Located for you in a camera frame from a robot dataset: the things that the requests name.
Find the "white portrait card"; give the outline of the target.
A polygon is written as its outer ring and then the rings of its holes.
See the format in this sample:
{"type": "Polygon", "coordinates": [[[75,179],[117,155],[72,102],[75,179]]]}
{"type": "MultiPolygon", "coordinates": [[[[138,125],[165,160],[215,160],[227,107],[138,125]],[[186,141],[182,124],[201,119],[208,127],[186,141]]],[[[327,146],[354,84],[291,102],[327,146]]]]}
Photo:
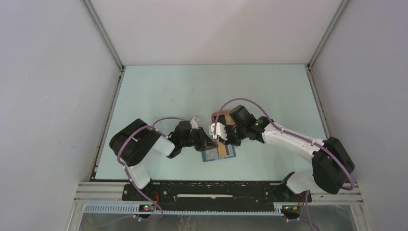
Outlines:
{"type": "Polygon", "coordinates": [[[212,161],[217,159],[218,156],[218,151],[217,149],[211,149],[211,150],[207,150],[204,152],[204,157],[203,157],[203,161],[212,161]]]}

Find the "blue card holder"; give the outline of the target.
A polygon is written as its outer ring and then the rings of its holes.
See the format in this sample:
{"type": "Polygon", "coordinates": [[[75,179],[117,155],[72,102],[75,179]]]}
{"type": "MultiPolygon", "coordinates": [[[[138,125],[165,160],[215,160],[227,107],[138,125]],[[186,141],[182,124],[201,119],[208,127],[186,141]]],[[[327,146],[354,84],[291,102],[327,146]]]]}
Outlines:
{"type": "Polygon", "coordinates": [[[236,157],[235,147],[233,145],[219,144],[218,148],[202,151],[202,161],[210,162],[227,158],[236,157]]]}

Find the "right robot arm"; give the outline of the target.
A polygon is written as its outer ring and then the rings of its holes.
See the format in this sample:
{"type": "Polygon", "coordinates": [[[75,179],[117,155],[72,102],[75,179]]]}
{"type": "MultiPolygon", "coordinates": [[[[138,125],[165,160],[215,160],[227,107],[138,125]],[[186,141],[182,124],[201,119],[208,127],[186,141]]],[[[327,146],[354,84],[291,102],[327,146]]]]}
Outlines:
{"type": "Polygon", "coordinates": [[[239,146],[244,139],[283,147],[310,164],[310,168],[289,173],[281,182],[280,196],[294,200],[300,193],[320,188],[337,194],[355,170],[355,164],[341,141],[333,136],[322,140],[304,136],[275,123],[268,116],[255,118],[238,105],[229,112],[233,125],[212,124],[213,137],[224,144],[239,146]]]}

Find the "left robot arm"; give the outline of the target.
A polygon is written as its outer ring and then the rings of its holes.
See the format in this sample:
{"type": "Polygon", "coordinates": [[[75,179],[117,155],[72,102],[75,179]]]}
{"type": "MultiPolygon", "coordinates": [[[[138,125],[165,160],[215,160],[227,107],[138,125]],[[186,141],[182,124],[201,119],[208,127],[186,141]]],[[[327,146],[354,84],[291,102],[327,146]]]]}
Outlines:
{"type": "Polygon", "coordinates": [[[165,135],[138,118],[116,133],[111,138],[109,147],[129,181],[134,184],[134,195],[144,201],[152,194],[152,187],[149,185],[152,178],[144,163],[152,150],[172,159],[183,148],[193,147],[196,151],[203,152],[216,149],[217,143],[197,125],[195,119],[180,120],[174,130],[165,135]]]}

